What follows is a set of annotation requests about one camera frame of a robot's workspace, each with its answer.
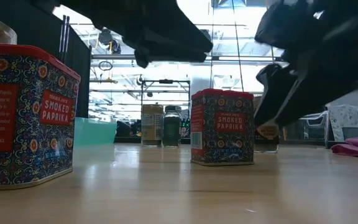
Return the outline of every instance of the spice tin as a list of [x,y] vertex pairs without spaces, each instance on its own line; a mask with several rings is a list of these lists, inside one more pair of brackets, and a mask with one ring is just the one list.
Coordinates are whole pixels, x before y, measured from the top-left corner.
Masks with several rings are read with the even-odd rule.
[[0,45],[0,189],[72,170],[80,77],[45,51]]
[[191,161],[205,166],[254,163],[253,95],[206,89],[191,105]]

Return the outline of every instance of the box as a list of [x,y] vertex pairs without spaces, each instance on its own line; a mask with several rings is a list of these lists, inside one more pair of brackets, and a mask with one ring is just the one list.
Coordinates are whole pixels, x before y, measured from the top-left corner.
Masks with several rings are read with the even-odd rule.
[[75,118],[75,147],[106,145],[113,148],[117,123]]
[[144,146],[161,146],[163,114],[162,105],[143,105],[142,144]]
[[0,45],[0,189],[72,170],[80,76],[41,49]]
[[253,95],[206,89],[191,104],[191,161],[206,166],[254,163]]

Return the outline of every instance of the glass jar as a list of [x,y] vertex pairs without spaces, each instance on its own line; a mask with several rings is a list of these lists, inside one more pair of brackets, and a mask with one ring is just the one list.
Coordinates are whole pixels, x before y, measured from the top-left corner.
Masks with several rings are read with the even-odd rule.
[[[260,104],[262,97],[254,98],[254,111]],[[254,152],[277,153],[279,143],[279,131],[277,125],[261,125],[255,129]]]
[[166,106],[163,119],[162,144],[164,147],[179,147],[181,134],[180,106]]

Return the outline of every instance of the black lid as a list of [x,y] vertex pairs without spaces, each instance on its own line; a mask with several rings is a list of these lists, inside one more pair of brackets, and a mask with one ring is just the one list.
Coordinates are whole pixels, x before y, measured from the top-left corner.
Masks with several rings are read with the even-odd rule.
[[181,107],[180,106],[166,106],[165,107],[165,112],[168,111],[177,111],[180,112],[181,111]]

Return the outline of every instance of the wooden table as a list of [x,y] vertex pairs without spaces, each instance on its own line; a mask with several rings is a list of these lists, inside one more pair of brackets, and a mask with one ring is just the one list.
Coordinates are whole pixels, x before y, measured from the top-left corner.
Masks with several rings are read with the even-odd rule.
[[358,158],[315,147],[253,166],[191,164],[190,149],[75,149],[74,172],[0,191],[0,223],[358,224]]

